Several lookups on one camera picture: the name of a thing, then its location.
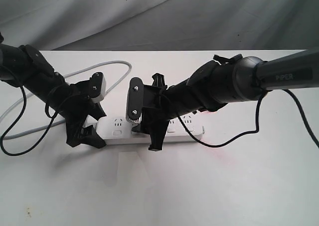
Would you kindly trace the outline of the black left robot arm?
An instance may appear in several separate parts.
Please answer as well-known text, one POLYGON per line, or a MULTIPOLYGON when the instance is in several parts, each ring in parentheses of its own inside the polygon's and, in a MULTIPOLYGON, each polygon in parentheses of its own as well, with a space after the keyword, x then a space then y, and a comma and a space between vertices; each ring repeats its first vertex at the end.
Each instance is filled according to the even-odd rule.
POLYGON ((61 115, 66 124, 66 143, 71 147, 86 144, 105 147, 105 141, 93 126, 84 127, 88 116, 99 120, 106 116, 100 105, 105 97, 106 80, 102 72, 88 80, 68 84, 65 78, 31 45, 0 45, 0 79, 23 87, 45 103, 45 113, 52 108, 52 118, 61 115))

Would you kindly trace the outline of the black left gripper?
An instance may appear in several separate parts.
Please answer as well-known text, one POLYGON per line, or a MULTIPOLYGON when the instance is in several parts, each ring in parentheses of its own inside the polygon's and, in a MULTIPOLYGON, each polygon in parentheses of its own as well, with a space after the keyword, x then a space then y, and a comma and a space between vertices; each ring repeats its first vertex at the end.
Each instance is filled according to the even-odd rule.
POLYGON ((60 115, 65 119, 67 140, 66 143, 71 147, 85 144, 97 149, 106 146, 93 126, 83 128, 84 121, 90 115, 95 120, 106 117, 100 102, 92 103, 89 96, 89 80, 70 84, 70 94, 59 110, 60 115))

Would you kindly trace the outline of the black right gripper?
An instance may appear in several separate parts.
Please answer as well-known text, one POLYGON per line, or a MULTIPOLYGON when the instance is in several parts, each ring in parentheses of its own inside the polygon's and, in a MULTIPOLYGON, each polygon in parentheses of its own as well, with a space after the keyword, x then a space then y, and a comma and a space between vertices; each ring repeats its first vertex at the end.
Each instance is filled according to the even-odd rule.
POLYGON ((152 79, 151 85, 144 85, 142 123, 134 126, 131 131, 134 134, 150 134, 149 151, 157 152, 162 150, 169 120, 174 117, 174 112, 164 96, 168 89, 164 75, 156 73, 152 79))

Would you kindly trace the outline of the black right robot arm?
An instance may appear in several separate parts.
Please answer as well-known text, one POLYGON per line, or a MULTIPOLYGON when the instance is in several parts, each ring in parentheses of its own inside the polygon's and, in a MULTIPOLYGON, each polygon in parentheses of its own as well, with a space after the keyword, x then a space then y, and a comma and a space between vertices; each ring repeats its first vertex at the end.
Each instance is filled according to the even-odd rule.
POLYGON ((308 49, 271 61, 238 54, 232 58, 215 55, 188 79, 167 86, 162 74, 153 75, 146 85, 130 80, 126 119, 133 132, 148 134, 149 150, 160 151, 171 119, 188 113, 216 112, 228 103, 261 103, 273 90, 317 88, 319 52, 308 49))

